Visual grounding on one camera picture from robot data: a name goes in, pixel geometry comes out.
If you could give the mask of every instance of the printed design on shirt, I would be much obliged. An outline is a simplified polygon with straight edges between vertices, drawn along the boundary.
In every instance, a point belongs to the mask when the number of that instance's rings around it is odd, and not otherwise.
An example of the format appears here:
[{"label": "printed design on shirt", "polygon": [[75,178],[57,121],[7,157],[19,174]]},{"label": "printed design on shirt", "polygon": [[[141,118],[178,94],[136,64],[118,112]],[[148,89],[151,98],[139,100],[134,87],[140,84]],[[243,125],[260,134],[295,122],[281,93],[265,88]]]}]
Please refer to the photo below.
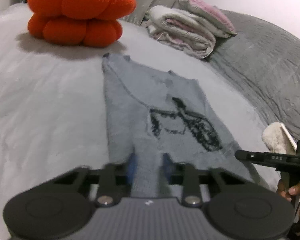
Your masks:
[{"label": "printed design on shirt", "polygon": [[[160,111],[156,109],[150,110],[151,117],[151,129],[152,133],[155,137],[159,137],[162,129],[164,129],[169,134],[180,134],[184,135],[186,129],[189,129],[192,136],[196,139],[196,141],[202,145],[207,151],[218,151],[222,149],[219,136],[216,130],[213,128],[211,122],[209,120],[195,113],[186,113],[186,105],[179,98],[172,98],[172,101],[176,105],[177,111],[174,113]],[[177,118],[181,118],[183,122],[184,128],[181,130],[174,130],[167,127],[158,120],[157,115],[160,115],[163,118],[170,118],[172,120],[176,120]]]}]

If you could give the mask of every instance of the screw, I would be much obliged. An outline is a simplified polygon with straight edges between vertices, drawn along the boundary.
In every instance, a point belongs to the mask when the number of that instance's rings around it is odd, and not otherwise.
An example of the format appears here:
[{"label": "screw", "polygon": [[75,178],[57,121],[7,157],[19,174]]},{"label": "screw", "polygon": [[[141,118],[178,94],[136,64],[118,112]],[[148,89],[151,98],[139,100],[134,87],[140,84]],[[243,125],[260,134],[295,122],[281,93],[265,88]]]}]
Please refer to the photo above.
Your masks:
[{"label": "screw", "polygon": [[110,205],[113,202],[113,198],[109,196],[101,196],[97,199],[101,205]]},{"label": "screw", "polygon": [[188,196],[185,198],[185,201],[190,205],[196,205],[201,202],[201,199],[198,198],[197,196]]}]

